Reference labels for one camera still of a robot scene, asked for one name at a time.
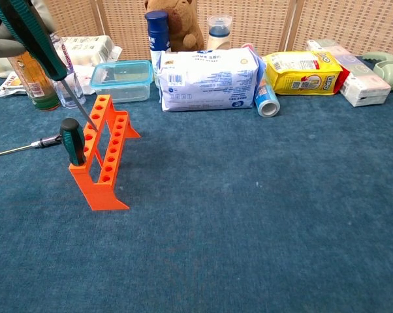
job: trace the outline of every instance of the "screwdriver shaft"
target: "screwdriver shaft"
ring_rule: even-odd
[[[15,148],[7,151],[0,152],[1,155],[9,155],[10,153],[18,152],[18,151],[23,151],[32,148],[32,145],[26,145],[25,147],[20,147],[20,148]]]
[[[65,80],[62,80],[61,83],[63,84],[64,88],[66,91],[69,93],[69,95],[72,97],[74,103],[78,106],[78,109],[82,112],[84,117],[86,118],[86,121],[89,122],[89,124],[95,129],[95,131],[98,131],[97,127],[95,126],[95,123],[91,120],[89,117],[89,114],[85,111],[85,108],[80,104],[78,98],[76,98],[76,95],[73,93],[72,89],[67,85],[67,82]]]

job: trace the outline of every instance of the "container lid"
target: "container lid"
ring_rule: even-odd
[[[168,31],[168,13],[166,11],[151,11],[146,13],[148,31],[165,33]]]
[[[233,17],[230,15],[215,15],[208,18],[208,27],[210,36],[226,37],[230,35],[231,21]]]
[[[93,89],[122,88],[149,85],[153,68],[149,61],[101,63],[95,67],[89,85]]]

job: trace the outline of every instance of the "plastic food container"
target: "plastic food container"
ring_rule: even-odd
[[[97,95],[111,95],[112,102],[143,101],[150,97],[153,69],[149,61],[101,63],[89,85]]]

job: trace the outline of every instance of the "rubber glove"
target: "rubber glove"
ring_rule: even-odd
[[[40,14],[49,33],[54,33],[54,21],[44,2],[41,0],[31,0],[31,3]],[[24,46],[12,37],[7,27],[2,23],[0,25],[0,57],[16,57],[24,52]]]

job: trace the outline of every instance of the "orange test tube rack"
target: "orange test tube rack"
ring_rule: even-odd
[[[69,171],[93,211],[129,209],[127,205],[116,198],[114,187],[119,162],[123,154],[124,141],[140,138],[140,135],[131,126],[128,112],[114,109],[110,95],[98,96],[89,116],[97,126],[98,132],[89,123],[86,123],[84,128],[86,161],[81,166],[71,164]],[[105,157],[102,159],[98,143],[105,124],[110,129],[111,137]],[[96,183],[89,173],[94,157],[97,158],[101,166],[101,173]]]

